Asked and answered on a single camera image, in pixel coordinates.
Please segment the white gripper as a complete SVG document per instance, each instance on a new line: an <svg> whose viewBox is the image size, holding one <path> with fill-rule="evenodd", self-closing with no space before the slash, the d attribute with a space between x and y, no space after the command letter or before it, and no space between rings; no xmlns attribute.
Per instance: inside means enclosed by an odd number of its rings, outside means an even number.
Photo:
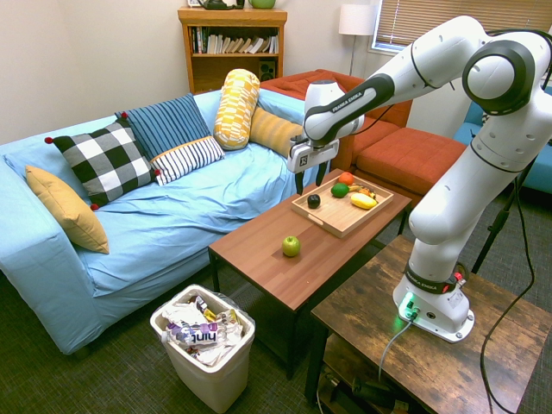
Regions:
<svg viewBox="0 0 552 414"><path fill-rule="evenodd" d="M322 147L314 147L312 140L301 135L290 139L287 168L296 173L294 178L298 195L302 195L304 191L304 170L318 165L316 186L320 186L328 171L329 161L337 156L338 150L338 140Z"/></svg>

